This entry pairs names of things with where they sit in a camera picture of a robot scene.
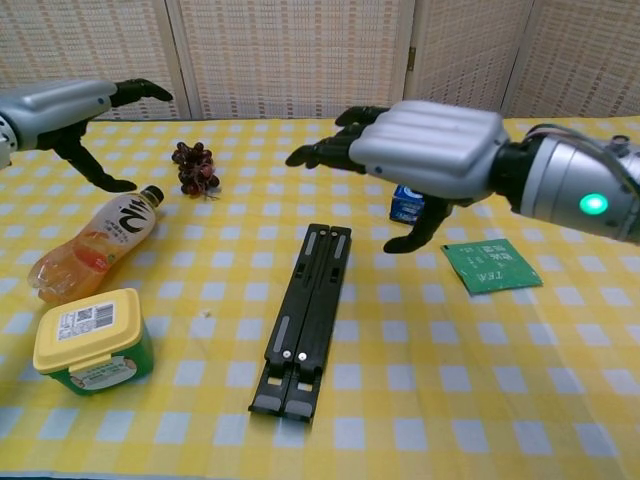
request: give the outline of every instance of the bottle cap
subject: bottle cap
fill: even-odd
[[[156,198],[156,200],[158,200],[158,203],[156,206],[160,205],[162,203],[162,200],[164,200],[164,193],[162,193],[162,190],[160,190],[155,185],[149,185],[140,193],[150,193],[151,195],[153,195]]]

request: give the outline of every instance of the table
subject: table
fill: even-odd
[[[510,120],[520,138],[544,119]],[[563,119],[638,137],[640,118]],[[0,172],[0,472],[85,478],[640,478],[640,250],[510,213],[457,209],[416,254],[388,220],[394,186],[288,169],[325,120],[92,123],[105,168],[166,194],[151,237],[102,290],[135,287],[153,374],[76,396],[31,366],[45,311],[32,263],[110,194],[50,152]],[[217,200],[182,195],[176,142],[214,151]],[[263,353],[310,222],[353,228],[311,427],[250,415]],[[439,247],[508,238],[544,280],[470,297]]]

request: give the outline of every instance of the orange juice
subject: orange juice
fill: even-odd
[[[82,231],[51,250],[31,268],[29,285],[47,303],[67,303],[92,295],[111,266],[144,240],[164,199],[153,185],[108,202]]]

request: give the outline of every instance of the robotic hand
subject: robotic hand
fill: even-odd
[[[107,192],[135,190],[134,183],[105,173],[80,138],[89,120],[142,97],[173,99],[142,78],[119,83],[63,80],[0,93],[0,169],[11,164],[12,152],[53,149],[95,186]]]
[[[623,135],[596,142],[541,124],[511,142],[493,112],[403,101],[391,109],[353,107],[335,136],[293,152],[289,166],[319,164],[369,174],[424,196],[411,233],[384,251],[425,245],[454,206],[492,193],[531,218],[620,241],[640,243],[640,147]]]

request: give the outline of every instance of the yellow container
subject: yellow container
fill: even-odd
[[[90,395],[153,369],[151,338],[132,288],[52,308],[38,326],[33,366]]]

